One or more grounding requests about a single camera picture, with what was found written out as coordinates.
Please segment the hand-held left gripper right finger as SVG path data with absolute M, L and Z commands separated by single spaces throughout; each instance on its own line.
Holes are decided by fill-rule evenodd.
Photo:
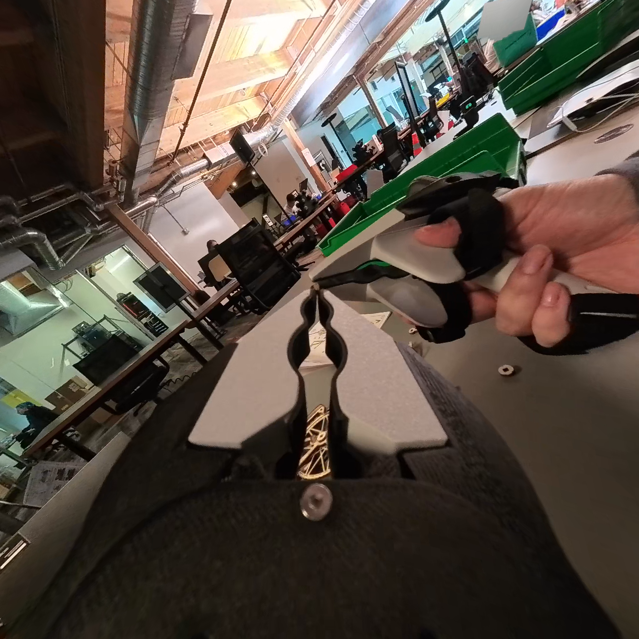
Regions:
M 446 434 L 399 345 L 330 292 L 319 293 L 330 385 L 328 452 L 334 477 L 361 477 L 374 458 L 440 449 Z

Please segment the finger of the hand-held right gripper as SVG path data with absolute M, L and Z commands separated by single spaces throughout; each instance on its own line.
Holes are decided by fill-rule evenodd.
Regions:
M 366 301 L 368 285 L 383 278 L 401 279 L 402 269 L 386 262 L 365 262 L 345 272 L 319 276 L 318 287 L 331 291 L 344 301 Z
M 329 255 L 309 273 L 312 287 L 419 287 L 420 281 L 398 267 L 387 265 L 373 247 L 378 235 L 414 230 L 410 219 L 393 209 Z

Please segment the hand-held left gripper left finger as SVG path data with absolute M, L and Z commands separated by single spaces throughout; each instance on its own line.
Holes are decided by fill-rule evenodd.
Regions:
M 239 339 L 188 443 L 255 456 L 276 477 L 295 476 L 308 414 L 300 366 L 317 300 L 316 291 L 302 292 Z

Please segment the person's right forearm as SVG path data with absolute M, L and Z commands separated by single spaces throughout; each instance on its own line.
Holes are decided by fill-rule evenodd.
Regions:
M 597 172 L 595 175 L 615 174 L 623 177 L 638 188 L 638 151 L 625 158 L 621 163 Z

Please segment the person's right hand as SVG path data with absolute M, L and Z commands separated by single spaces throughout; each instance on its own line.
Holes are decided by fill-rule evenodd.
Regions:
M 638 294 L 638 200 L 626 177 L 526 186 L 499 196 L 507 249 L 521 256 L 495 295 L 466 283 L 473 323 L 495 319 L 498 331 L 534 336 L 553 347 L 570 331 L 570 293 L 553 269 L 608 290 Z

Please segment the wooden gear wheel piece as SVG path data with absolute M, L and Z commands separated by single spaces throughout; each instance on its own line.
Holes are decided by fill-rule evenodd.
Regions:
M 309 414 L 302 453 L 300 455 L 297 479 L 319 481 L 331 476 L 328 447 L 328 424 L 330 411 L 320 404 Z

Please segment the white instruction sheet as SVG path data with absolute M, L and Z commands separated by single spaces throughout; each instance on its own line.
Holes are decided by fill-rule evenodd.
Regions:
M 363 314 L 362 317 L 374 326 L 382 328 L 391 314 L 391 311 L 384 311 L 379 313 Z M 309 346 L 309 355 L 302 362 L 300 369 L 312 369 L 332 364 L 331 359 L 327 356 L 325 351 L 326 330 L 320 321 L 317 321 L 309 330 Z

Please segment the green plastic bin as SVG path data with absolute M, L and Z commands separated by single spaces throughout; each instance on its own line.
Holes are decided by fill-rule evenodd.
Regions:
M 411 182 L 421 176 L 443 178 L 459 172 L 500 172 L 516 179 L 520 185 L 527 183 L 527 161 L 523 139 L 500 113 L 458 139 L 450 139 L 435 151 L 422 150 L 399 176 L 371 193 L 367 201 L 358 203 L 319 243 L 324 257 L 354 238 L 379 220 L 408 193 Z

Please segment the black mesh office chair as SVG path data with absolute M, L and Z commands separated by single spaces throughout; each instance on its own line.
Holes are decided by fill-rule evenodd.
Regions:
M 255 315 L 269 312 L 301 278 L 255 220 L 219 243 L 217 251 Z

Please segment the black screen on stand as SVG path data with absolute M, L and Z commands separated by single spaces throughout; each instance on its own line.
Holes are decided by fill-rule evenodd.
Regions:
M 160 262 L 143 271 L 133 283 L 164 313 L 190 296 L 189 290 Z

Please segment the black speaker on stand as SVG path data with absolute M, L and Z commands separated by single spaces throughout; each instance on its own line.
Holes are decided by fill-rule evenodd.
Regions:
M 252 164 L 255 151 L 244 136 L 242 127 L 236 127 L 230 137 L 229 144 L 238 158 L 247 165 Z

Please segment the silver laptop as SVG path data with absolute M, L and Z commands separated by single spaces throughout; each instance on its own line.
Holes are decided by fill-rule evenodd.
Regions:
M 572 116 L 585 108 L 602 104 L 605 99 L 630 99 L 638 94 L 638 90 L 631 88 L 638 82 L 638 61 L 624 65 L 601 79 L 588 84 L 564 100 L 555 110 L 547 127 L 559 123 L 572 124 Z

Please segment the printed paper sheets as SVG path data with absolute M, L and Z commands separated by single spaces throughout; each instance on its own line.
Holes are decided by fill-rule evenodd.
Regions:
M 86 464 L 84 460 L 40 461 L 29 472 L 22 503 L 26 507 L 44 507 Z

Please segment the ribbed silver air duct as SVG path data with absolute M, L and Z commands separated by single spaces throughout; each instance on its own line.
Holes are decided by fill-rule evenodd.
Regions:
M 288 117 L 284 117 L 280 114 L 271 123 L 260 130 L 251 133 L 244 133 L 247 141 L 255 151 L 255 156 L 257 154 L 257 148 L 259 146 L 265 147 L 267 140 L 278 133 L 283 128 L 284 124 L 288 123 Z M 230 162 L 240 163 L 242 166 L 248 166 L 238 158 L 229 142 L 226 142 L 221 146 L 217 146 L 209 151 L 205 151 L 204 155 L 200 159 L 172 171 L 164 178 L 164 180 L 157 184 L 154 189 L 148 190 L 146 193 L 142 193 L 143 195 L 146 195 L 146 197 L 137 197 L 135 203 L 123 203 L 123 211 L 130 215 L 133 212 L 145 212 L 150 208 L 154 208 L 159 205 L 162 198 L 165 197 L 169 191 L 172 191 L 173 188 L 180 185 L 185 180 L 201 176 L 205 172 L 210 172 L 216 168 L 225 167 Z

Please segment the large silver air duct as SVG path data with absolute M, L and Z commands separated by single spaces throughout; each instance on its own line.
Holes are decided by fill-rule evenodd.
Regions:
M 175 82 L 194 75 L 212 20 L 205 1 L 133 2 L 121 143 L 126 205 L 150 177 Z

